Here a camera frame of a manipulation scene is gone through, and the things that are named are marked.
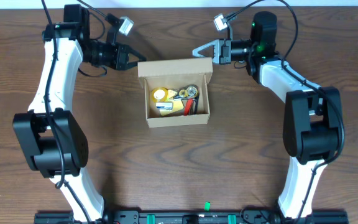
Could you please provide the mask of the yellow adhesive tape roll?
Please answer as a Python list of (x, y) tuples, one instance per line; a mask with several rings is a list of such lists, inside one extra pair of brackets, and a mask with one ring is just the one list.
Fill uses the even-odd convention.
[(164, 87), (154, 88), (150, 97), (154, 103), (165, 102), (168, 99), (168, 90)]

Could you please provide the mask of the cardboard box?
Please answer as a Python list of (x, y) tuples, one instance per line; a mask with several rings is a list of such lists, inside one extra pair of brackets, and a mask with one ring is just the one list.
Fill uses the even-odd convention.
[(138, 63), (148, 126), (206, 124), (210, 117), (208, 83), (212, 74), (211, 58)]

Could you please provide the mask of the black correction tape dispenser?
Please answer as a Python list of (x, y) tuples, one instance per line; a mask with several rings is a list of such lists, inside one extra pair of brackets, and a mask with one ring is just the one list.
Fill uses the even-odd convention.
[(181, 99), (196, 98), (199, 95), (199, 89), (196, 85), (188, 85), (181, 88), (178, 92), (178, 97)]

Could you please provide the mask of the yellow sticky note pad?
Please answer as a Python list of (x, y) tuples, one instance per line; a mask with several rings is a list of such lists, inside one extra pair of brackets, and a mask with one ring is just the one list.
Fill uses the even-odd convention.
[(178, 101), (170, 101), (170, 102), (168, 102), (168, 104), (171, 105), (172, 108), (170, 110), (160, 109), (160, 114), (162, 116), (167, 116), (169, 114), (176, 113), (176, 112), (179, 112), (184, 109), (183, 102), (179, 101), (179, 100)]

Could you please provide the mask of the red black stapler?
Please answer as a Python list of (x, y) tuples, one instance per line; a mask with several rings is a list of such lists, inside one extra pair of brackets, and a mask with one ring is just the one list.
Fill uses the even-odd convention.
[(188, 99), (184, 108), (183, 115), (188, 116), (188, 115), (196, 114), (197, 109), (198, 109), (198, 99), (197, 98)]

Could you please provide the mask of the yellow blue highlighter marker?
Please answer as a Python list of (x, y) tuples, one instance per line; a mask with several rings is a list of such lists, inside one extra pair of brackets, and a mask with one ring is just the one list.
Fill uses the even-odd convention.
[(176, 97), (178, 94), (178, 90), (175, 89), (169, 89), (167, 92), (168, 92), (167, 95), (168, 99), (174, 99), (174, 97)]

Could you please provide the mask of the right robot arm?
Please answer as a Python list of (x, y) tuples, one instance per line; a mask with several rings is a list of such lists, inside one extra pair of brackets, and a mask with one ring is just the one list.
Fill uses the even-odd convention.
[(335, 87), (321, 87), (308, 81), (276, 50), (277, 17), (262, 11), (254, 15), (250, 37), (235, 40), (231, 21), (235, 12), (214, 17), (217, 30), (227, 38), (216, 39), (193, 50), (213, 48), (212, 61), (225, 65), (243, 62), (247, 73), (271, 90), (285, 104), (283, 143), (290, 156), (285, 186), (274, 209), (244, 209), (244, 223), (348, 223), (343, 210), (313, 210), (312, 200), (323, 170), (334, 162), (344, 147), (341, 97)]

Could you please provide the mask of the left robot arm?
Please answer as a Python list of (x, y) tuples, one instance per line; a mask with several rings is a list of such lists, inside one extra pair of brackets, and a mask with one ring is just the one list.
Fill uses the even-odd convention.
[[(69, 212), (39, 212), (35, 223), (113, 223), (114, 217), (89, 172), (87, 138), (73, 115), (73, 95), (80, 65), (104, 70), (134, 68), (145, 57), (117, 42), (134, 23), (128, 17), (102, 14), (106, 40), (90, 36), (93, 8), (79, 1), (64, 7), (63, 21), (49, 22), (43, 31), (45, 61), (37, 92), (25, 113), (14, 116), (12, 126), (31, 170), (53, 182), (70, 204)], [(131, 62), (130, 56), (137, 61)]]

